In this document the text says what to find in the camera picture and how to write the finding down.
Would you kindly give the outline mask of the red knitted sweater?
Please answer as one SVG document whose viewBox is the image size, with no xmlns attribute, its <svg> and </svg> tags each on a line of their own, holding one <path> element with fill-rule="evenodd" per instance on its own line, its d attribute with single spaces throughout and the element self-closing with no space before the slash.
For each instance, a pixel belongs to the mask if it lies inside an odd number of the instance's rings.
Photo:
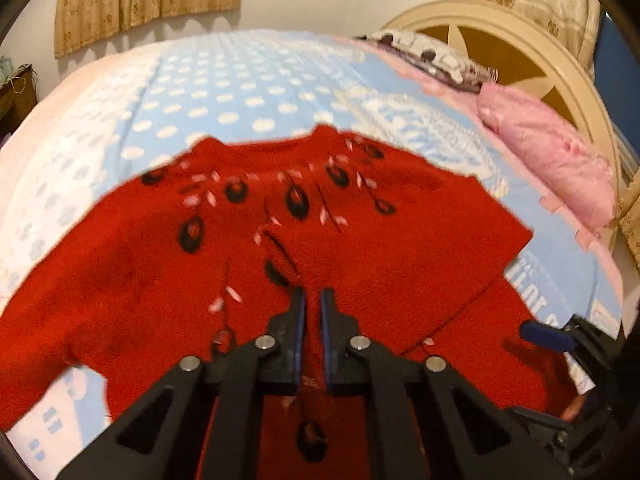
<svg viewBox="0 0 640 480">
<path fill-rule="evenodd" d="M 267 401 L 263 479 L 369 477 L 357 398 L 326 394 L 320 294 L 398 356 L 442 356 L 492 402 L 560 414 L 563 356 L 521 340 L 504 276 L 532 233 L 477 179 L 330 126 L 282 142 L 205 139 L 103 197 L 1 318 L 1 426 L 67 367 L 118 417 L 188 354 L 261 334 L 305 292 L 303 385 Z"/>
</svg>

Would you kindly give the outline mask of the pink bed sheet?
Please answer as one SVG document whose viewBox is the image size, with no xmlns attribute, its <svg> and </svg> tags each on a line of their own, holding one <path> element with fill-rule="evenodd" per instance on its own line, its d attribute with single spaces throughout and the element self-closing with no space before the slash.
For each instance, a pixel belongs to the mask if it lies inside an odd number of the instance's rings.
<svg viewBox="0 0 640 480">
<path fill-rule="evenodd" d="M 406 63 L 398 56 L 385 51 L 374 44 L 366 42 L 362 45 L 367 50 L 377 55 L 387 63 L 398 76 L 413 81 L 420 86 L 422 92 L 434 98 L 440 104 L 458 110 L 474 124 L 478 133 L 484 136 L 485 142 L 490 148 L 497 151 L 504 162 L 510 165 L 512 171 L 518 174 L 527 184 L 536 190 L 538 197 L 533 200 L 534 206 L 544 210 L 544 227 L 551 228 L 551 218 L 561 219 L 562 228 L 573 233 L 574 242 L 572 249 L 574 252 L 580 249 L 583 252 L 592 252 L 594 258 L 598 260 L 599 266 L 606 274 L 606 281 L 610 284 L 617 301 L 622 300 L 622 279 L 617 271 L 613 258 L 610 256 L 608 245 L 611 237 L 608 234 L 608 226 L 599 232 L 593 232 L 587 228 L 574 214 L 569 206 L 566 206 L 559 196 L 555 195 L 544 181 L 541 181 L 536 174 L 533 174 L 501 139 L 480 120 L 477 114 L 476 100 L 478 93 L 458 90 L 444 84 L 429 74 L 423 73 L 412 65 Z"/>
</svg>

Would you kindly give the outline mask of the pink satin pillow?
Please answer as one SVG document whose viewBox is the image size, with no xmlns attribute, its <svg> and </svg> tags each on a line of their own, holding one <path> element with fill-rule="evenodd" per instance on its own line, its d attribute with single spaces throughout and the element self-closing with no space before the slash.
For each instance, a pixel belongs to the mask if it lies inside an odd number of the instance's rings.
<svg viewBox="0 0 640 480">
<path fill-rule="evenodd" d="M 615 193 L 608 159 L 540 99 L 502 84 L 484 84 L 477 114 L 524 165 L 591 231 L 613 220 Z"/>
</svg>

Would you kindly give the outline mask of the blue polka-dot bed blanket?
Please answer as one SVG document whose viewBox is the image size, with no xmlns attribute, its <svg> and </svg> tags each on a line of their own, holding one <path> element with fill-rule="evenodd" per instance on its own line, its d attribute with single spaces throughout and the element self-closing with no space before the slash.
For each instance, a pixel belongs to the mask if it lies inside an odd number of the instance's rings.
<svg viewBox="0 0 640 480">
<path fill-rule="evenodd" d="M 21 131 L 42 133 L 43 177 L 9 199 L 1 235 L 1 292 L 27 272 L 103 194 L 167 162 L 204 136 L 238 143 L 298 136 L 318 122 L 352 127 L 478 177 L 532 227 L 506 269 L 530 312 L 552 325 L 571 315 L 620 328 L 617 301 L 592 252 L 534 206 L 536 190 L 512 171 L 462 113 L 424 94 L 361 44 L 311 32 L 216 32 L 150 44 L 74 73 Z"/>
</svg>

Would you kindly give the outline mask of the dark wooden dresser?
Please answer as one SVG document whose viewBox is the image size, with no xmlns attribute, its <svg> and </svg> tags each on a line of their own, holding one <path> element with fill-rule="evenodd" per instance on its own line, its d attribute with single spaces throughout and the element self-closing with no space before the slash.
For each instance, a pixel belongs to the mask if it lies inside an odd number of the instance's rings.
<svg viewBox="0 0 640 480">
<path fill-rule="evenodd" d="M 38 103 L 37 84 L 32 64 L 21 65 L 1 85 L 1 142 L 20 128 L 22 122 Z"/>
</svg>

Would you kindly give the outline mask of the patterned white dark pillow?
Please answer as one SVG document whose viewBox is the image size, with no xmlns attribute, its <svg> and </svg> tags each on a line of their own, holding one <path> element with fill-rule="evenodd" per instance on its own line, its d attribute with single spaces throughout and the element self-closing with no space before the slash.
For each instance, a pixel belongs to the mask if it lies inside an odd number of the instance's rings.
<svg viewBox="0 0 640 480">
<path fill-rule="evenodd" d="M 420 32 L 383 29 L 356 39 L 374 44 L 458 90 L 478 93 L 483 84 L 498 81 L 498 70 L 480 65 L 449 44 Z"/>
</svg>

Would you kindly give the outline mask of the cream wooden headboard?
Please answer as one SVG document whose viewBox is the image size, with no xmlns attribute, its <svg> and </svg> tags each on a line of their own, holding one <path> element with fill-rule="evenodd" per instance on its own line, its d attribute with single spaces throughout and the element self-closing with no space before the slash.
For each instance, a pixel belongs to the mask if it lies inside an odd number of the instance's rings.
<svg viewBox="0 0 640 480">
<path fill-rule="evenodd" d="M 519 88 L 564 117 L 611 165 L 614 194 L 622 170 L 608 112 L 582 66 L 541 27 L 503 6 L 480 0 L 442 0 L 411 9 L 374 35 L 383 46 L 398 30 L 433 37 L 498 72 L 498 83 Z"/>
</svg>

